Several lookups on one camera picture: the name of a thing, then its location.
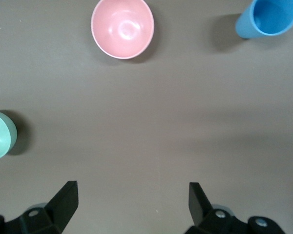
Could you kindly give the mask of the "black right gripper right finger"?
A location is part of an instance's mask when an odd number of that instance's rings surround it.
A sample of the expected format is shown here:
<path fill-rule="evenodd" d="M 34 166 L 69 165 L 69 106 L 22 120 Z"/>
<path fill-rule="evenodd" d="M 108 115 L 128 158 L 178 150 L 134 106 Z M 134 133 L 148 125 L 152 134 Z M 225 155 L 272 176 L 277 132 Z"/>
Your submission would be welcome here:
<path fill-rule="evenodd" d="M 187 234 L 283 234 L 284 231 L 273 220 L 252 216 L 246 223 L 224 208 L 214 208 L 201 185 L 189 184 L 188 207 L 194 225 Z"/>

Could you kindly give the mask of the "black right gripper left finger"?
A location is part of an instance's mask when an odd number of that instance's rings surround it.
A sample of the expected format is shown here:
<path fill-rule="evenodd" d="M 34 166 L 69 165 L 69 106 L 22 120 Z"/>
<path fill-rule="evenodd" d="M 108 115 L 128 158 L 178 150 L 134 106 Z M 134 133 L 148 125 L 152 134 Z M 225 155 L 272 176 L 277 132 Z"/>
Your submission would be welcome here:
<path fill-rule="evenodd" d="M 8 222 L 0 215 L 0 234 L 61 234 L 77 207 L 78 183 L 68 181 L 48 203 L 32 206 Z"/>

